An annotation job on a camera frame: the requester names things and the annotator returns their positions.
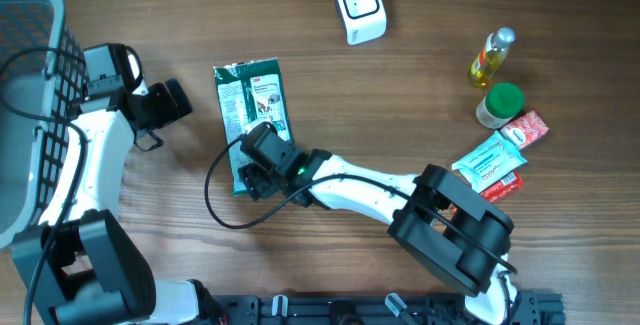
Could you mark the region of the clear yellow liquid bottle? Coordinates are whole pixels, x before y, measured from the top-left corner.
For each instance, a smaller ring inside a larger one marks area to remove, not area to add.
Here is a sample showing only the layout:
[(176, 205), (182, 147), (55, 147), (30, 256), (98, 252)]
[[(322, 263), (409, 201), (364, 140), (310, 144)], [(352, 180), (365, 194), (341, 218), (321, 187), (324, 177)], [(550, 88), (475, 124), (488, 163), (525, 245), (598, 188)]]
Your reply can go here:
[(468, 72), (468, 79), (473, 87), (484, 88), (488, 86), (489, 80), (506, 59), (515, 40), (515, 32), (508, 27), (500, 28), (487, 37)]

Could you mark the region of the green gloves package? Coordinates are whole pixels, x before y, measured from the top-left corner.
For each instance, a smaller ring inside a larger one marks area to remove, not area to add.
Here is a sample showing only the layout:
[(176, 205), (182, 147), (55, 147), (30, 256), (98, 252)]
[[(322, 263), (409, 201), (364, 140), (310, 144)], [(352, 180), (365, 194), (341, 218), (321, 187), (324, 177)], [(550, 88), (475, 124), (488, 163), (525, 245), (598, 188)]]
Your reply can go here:
[(227, 143), (264, 121), (293, 140), (277, 58), (214, 66), (213, 75)]

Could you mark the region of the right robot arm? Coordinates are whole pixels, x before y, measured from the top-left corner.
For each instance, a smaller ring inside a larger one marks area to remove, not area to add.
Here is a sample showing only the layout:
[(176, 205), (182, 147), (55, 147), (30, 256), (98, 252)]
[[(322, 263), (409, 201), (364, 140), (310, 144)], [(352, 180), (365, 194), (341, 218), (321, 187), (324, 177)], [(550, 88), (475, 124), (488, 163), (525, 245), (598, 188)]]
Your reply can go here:
[(281, 193), (286, 203), (378, 220), (424, 268), (465, 295), (471, 316), (487, 324), (511, 320), (514, 224), (445, 168), (428, 165), (418, 175), (370, 170), (326, 150), (305, 151), (269, 122), (246, 131), (240, 150), (250, 162), (238, 173), (253, 199)]

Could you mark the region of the red white small carton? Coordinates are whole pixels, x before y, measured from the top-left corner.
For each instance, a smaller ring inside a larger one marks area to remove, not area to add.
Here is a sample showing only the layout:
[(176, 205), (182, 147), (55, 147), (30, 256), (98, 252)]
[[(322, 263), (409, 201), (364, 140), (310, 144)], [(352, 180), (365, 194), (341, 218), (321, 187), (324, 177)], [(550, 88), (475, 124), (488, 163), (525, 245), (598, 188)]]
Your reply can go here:
[(540, 140), (548, 131), (548, 126), (534, 110), (525, 113), (500, 129), (501, 135), (518, 150)]

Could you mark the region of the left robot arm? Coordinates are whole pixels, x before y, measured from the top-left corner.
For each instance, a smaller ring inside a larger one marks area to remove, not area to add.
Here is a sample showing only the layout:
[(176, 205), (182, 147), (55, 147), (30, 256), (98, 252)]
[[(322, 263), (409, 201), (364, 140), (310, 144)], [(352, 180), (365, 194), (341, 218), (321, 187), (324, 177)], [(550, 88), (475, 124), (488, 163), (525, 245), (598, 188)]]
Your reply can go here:
[(46, 324), (225, 324), (201, 282), (154, 277), (117, 220), (124, 162), (138, 135), (190, 114), (180, 83), (140, 94), (116, 80), (89, 83), (63, 123), (69, 149), (54, 196), (11, 256), (27, 288), (24, 321)]

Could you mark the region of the teal snack wrapper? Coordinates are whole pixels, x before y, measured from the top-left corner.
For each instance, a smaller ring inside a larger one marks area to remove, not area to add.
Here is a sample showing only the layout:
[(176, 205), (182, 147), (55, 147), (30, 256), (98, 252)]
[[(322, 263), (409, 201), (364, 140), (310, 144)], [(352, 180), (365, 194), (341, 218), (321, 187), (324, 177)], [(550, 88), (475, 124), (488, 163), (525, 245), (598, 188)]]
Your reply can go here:
[(451, 168), (460, 172), (474, 191), (482, 192), (526, 163), (516, 146), (495, 131)]

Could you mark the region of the green lid jar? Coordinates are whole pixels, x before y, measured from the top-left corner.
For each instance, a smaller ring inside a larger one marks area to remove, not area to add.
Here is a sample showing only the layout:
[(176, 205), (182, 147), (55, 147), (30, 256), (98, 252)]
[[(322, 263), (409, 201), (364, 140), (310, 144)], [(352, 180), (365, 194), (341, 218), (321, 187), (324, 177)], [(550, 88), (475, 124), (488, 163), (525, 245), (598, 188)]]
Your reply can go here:
[(499, 83), (491, 88), (476, 107), (476, 118), (490, 129), (506, 125), (524, 107), (523, 91), (512, 83)]

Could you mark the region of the red stick sachet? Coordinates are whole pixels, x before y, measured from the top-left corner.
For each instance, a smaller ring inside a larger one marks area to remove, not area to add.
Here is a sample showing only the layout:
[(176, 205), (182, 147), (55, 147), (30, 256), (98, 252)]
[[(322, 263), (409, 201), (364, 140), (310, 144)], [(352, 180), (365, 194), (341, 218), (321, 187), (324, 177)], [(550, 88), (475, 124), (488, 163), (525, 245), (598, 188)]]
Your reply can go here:
[(495, 204), (499, 200), (502, 200), (504, 197), (506, 197), (508, 194), (519, 190), (522, 186), (523, 180), (521, 176), (517, 172), (512, 171), (499, 181), (483, 190), (480, 195), (488, 202)]

